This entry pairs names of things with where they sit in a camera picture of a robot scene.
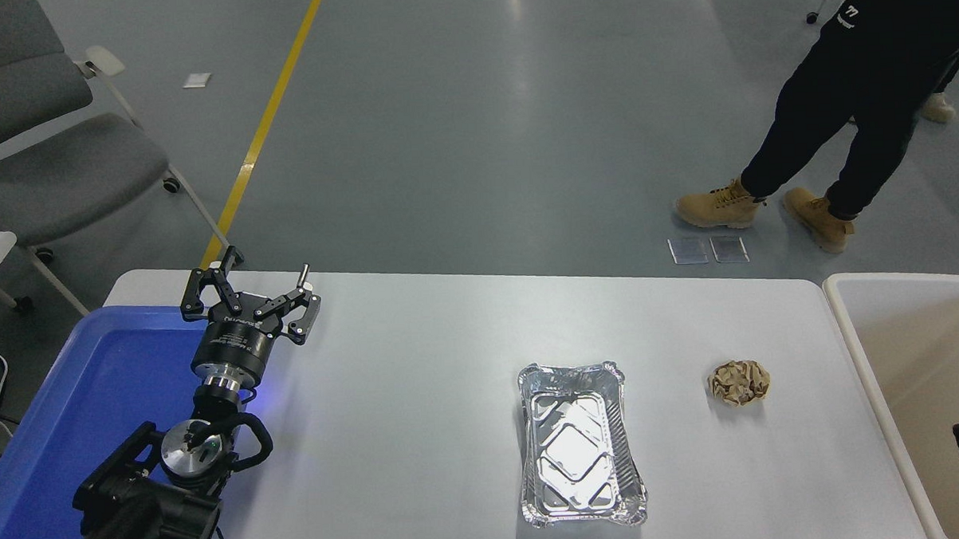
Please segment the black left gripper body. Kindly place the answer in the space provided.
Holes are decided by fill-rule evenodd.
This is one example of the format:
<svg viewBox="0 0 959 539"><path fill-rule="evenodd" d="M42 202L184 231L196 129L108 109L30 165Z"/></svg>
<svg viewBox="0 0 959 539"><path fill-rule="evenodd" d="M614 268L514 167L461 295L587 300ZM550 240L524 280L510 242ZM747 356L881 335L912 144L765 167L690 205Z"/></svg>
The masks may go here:
<svg viewBox="0 0 959 539"><path fill-rule="evenodd" d="M191 368L195 375L206 377L217 365L232 367L242 373L244 388L261 385L275 338L280 336L280 318L243 313L234 317L226 312L210 313L209 321Z"/></svg>

